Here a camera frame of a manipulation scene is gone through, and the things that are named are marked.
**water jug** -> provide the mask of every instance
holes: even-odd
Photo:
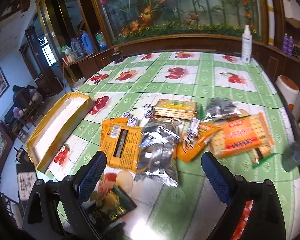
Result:
[[[77,59],[81,59],[86,55],[83,44],[80,40],[76,38],[71,39],[71,51]]]
[[[81,41],[82,41],[82,43],[84,45],[84,48],[86,49],[86,52],[88,54],[92,54],[92,53],[95,52],[93,44],[92,44],[92,41],[90,39],[90,36],[89,36],[89,34],[86,31],[84,31],[81,34]]]
[[[97,42],[99,44],[100,50],[104,50],[104,49],[108,48],[106,40],[105,40],[105,38],[103,36],[102,31],[98,31],[96,33],[96,39],[97,39]]]

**crackers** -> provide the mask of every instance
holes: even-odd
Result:
[[[262,113],[224,123],[209,143],[216,158],[224,158],[253,150],[252,155],[264,157],[271,151],[273,140]]]

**candy wrapper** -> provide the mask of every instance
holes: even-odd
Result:
[[[211,98],[206,107],[206,116],[202,121],[227,119],[240,114],[239,109],[228,98]]]
[[[178,125],[180,120],[174,118],[152,118],[143,127],[141,133],[143,135],[139,145],[140,150],[155,144],[165,144],[167,142],[180,142],[178,134]]]
[[[176,143],[180,142],[178,125],[174,118],[152,118],[142,129],[140,154],[135,181],[146,177],[168,186],[178,186]]]
[[[153,110],[152,110],[152,106],[151,104],[146,104],[144,106],[142,106],[144,112],[144,116],[145,118],[151,118],[153,117]]]
[[[132,114],[130,114],[130,112],[124,112],[122,115],[121,115],[121,118],[125,118],[125,117],[132,117]]]
[[[182,141],[177,144],[177,157],[184,162],[190,162],[220,129],[221,127],[212,123],[200,123],[198,119],[192,119],[186,133],[181,136]]]
[[[130,117],[128,119],[127,125],[128,126],[137,126],[138,122],[139,122],[138,118],[136,118],[136,117]]]

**wooden chair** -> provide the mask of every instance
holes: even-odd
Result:
[[[12,133],[23,143],[26,143],[28,133],[23,130],[23,123],[16,119],[12,125]]]
[[[24,119],[28,122],[31,122],[33,126],[35,126],[35,121],[39,118],[40,115],[43,116],[42,111],[37,106],[37,104],[34,103],[34,101],[30,100],[30,102],[27,102],[27,100],[24,98],[22,94],[22,90],[20,90],[16,97],[20,100],[20,102],[26,107],[25,109],[22,109],[22,112],[24,114]]]

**small wrapped candy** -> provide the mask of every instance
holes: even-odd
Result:
[[[145,111],[145,113],[144,113],[145,118],[153,117],[153,110],[152,110],[151,104],[146,104],[142,108]]]
[[[136,117],[130,117],[128,119],[127,125],[128,126],[137,126],[138,125],[138,118],[136,118]]]
[[[132,114],[130,114],[130,112],[124,112],[124,113],[121,115],[121,117],[122,117],[122,118],[126,118],[126,117],[130,118],[130,117],[132,117]]]

